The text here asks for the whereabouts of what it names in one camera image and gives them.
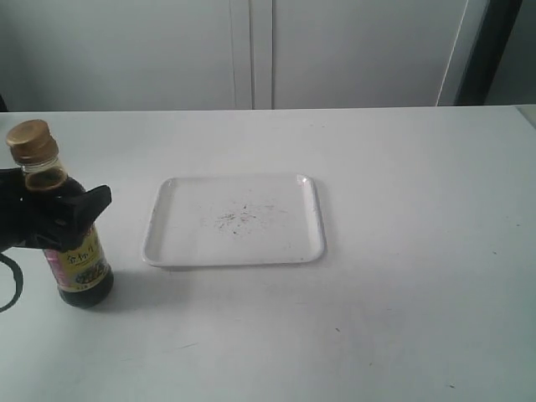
glass bottle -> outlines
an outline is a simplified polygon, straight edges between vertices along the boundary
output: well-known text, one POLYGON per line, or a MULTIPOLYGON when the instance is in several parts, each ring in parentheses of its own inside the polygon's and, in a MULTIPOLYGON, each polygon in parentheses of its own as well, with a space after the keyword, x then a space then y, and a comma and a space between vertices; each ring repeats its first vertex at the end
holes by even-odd
MULTIPOLYGON (((45 121, 31 120, 15 126, 8 133, 7 142, 14 161, 23 170, 29 201, 36 208, 44 208, 43 201, 47 199, 85 191, 59 161, 58 146, 45 121)), ((95 226, 78 248, 64 253, 44 250, 44 255, 58 282, 59 294, 71 306, 91 307, 110 293, 114 276, 95 226)))

white cabinet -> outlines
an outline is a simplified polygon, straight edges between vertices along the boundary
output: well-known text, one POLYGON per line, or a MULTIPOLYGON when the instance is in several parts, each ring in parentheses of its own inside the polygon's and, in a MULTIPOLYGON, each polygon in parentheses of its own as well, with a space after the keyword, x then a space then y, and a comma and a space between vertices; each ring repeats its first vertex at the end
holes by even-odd
POLYGON ((487 0, 3 0, 14 111, 433 106, 487 0))

white table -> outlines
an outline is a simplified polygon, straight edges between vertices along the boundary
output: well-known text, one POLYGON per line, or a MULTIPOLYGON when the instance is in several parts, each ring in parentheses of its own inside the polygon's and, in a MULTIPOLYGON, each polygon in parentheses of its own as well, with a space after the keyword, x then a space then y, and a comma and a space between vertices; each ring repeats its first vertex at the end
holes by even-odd
POLYGON ((0 133, 36 117, 112 188, 116 285, 69 307, 39 251, 8 252, 26 283, 0 315, 1 401, 536 400, 536 131, 515 108, 7 114, 0 133), (316 179, 319 261, 142 263, 164 179, 266 172, 316 179))

gold bottle cap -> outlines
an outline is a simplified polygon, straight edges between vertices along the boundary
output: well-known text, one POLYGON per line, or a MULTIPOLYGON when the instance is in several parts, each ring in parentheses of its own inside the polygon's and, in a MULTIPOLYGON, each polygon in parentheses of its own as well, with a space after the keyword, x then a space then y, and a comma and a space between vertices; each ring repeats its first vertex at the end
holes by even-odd
POLYGON ((58 144, 50 136, 49 125, 42 120, 28 120, 12 128, 6 140, 16 163, 31 165, 58 156, 58 144))

dark liquid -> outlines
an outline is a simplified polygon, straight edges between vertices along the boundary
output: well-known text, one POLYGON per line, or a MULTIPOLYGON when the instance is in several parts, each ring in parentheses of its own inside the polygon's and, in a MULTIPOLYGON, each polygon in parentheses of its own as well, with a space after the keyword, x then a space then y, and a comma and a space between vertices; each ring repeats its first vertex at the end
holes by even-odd
MULTIPOLYGON (((42 173, 34 173, 26 177, 26 187, 32 192, 32 200, 39 205, 40 200, 53 197, 75 196, 85 192, 80 183, 58 168, 52 168, 42 173)), ((75 307, 92 307, 102 302, 114 284, 114 274, 111 269, 95 286, 86 291, 64 291, 59 289, 59 295, 65 302, 75 307)))

